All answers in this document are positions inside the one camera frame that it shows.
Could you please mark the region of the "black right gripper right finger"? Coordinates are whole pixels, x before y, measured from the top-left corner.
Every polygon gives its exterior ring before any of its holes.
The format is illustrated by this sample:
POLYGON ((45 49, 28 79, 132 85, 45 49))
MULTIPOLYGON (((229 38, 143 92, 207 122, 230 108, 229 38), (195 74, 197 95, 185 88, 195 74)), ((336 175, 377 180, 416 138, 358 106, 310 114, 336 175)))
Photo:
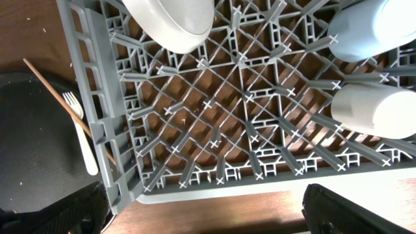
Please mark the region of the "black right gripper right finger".
POLYGON ((407 234, 398 226, 319 184, 309 184, 302 214, 311 233, 407 234))

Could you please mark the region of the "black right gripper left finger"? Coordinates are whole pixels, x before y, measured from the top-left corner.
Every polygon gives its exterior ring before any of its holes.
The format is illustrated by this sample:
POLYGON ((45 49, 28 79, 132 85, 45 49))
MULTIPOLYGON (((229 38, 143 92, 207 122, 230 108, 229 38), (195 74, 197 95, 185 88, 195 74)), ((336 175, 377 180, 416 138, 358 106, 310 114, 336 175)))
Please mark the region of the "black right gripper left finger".
POLYGON ((105 187, 94 182, 39 211, 1 210, 1 233, 101 233, 109 211, 105 187))

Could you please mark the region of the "wooden chopstick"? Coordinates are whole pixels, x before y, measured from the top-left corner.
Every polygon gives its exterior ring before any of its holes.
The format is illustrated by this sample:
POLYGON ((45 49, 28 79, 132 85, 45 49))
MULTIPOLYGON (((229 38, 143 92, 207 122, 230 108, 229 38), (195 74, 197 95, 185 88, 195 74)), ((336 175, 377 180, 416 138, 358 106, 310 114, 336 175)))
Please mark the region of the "wooden chopstick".
POLYGON ((77 100, 74 94, 71 92, 63 93, 60 95, 53 86, 46 80, 46 78, 26 59, 23 59, 24 63, 29 67, 29 69, 39 78, 43 85, 49 90, 49 92, 54 96, 54 98, 62 105, 62 107, 67 111, 67 113, 78 123, 83 131, 92 138, 91 131, 89 127, 83 122, 83 107, 80 102, 77 100))

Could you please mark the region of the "white plastic fork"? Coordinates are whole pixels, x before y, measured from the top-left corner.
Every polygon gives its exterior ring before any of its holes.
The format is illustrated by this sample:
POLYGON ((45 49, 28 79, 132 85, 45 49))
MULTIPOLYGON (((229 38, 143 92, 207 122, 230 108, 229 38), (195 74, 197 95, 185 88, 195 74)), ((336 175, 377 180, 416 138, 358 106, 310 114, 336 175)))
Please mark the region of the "white plastic fork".
MULTIPOLYGON (((84 111, 78 99, 75 97, 75 95, 72 92, 65 92, 62 94, 62 96, 65 102, 72 108, 72 110, 76 113, 76 115, 80 118, 80 120, 82 120, 84 117, 84 111)), ((81 151, 83 154, 86 171, 91 176, 95 176, 98 174, 99 170, 98 170, 95 157, 87 141, 85 132, 83 128, 81 127, 81 125, 77 123, 74 118, 72 118, 72 120, 75 126, 75 130, 77 131, 77 136, 78 136, 79 144, 80 144, 81 151)))

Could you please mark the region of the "white cup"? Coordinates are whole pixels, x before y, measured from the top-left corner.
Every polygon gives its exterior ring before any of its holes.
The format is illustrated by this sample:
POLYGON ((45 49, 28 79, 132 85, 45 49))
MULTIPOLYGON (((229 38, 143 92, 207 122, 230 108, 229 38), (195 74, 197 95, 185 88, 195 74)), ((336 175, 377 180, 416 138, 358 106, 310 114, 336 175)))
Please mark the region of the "white cup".
POLYGON ((415 92, 378 83, 347 84, 334 95, 331 115, 358 133, 407 138, 415 134, 415 92))

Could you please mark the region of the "blue cup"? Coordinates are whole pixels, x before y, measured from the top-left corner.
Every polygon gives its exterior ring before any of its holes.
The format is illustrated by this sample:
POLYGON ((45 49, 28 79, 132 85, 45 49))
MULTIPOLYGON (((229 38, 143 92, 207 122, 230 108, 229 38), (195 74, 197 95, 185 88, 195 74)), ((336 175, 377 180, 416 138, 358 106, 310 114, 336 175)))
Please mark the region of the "blue cup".
POLYGON ((358 62, 415 40, 415 0, 366 0, 343 9, 330 22, 337 43, 331 53, 358 62))

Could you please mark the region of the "white plate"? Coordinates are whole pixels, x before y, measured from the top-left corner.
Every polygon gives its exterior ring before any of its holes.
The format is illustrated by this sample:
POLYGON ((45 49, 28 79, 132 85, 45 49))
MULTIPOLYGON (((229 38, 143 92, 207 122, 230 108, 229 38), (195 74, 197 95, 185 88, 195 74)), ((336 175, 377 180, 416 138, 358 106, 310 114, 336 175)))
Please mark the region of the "white plate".
POLYGON ((190 53, 208 38, 214 0, 123 0, 142 30, 165 49, 190 53))

